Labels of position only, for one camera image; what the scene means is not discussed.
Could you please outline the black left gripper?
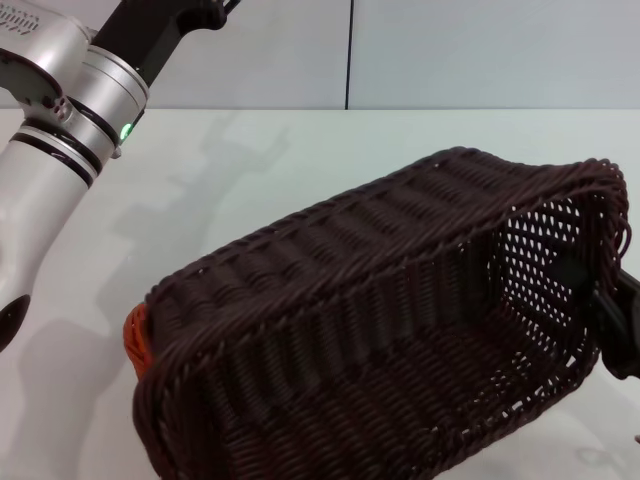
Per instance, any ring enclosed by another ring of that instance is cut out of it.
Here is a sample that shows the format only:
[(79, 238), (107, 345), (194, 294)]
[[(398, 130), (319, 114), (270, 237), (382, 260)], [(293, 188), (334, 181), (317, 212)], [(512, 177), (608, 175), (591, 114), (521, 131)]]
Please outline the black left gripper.
[(219, 30), (239, 0), (125, 0), (100, 28), (92, 45), (110, 52), (152, 84), (182, 38)]

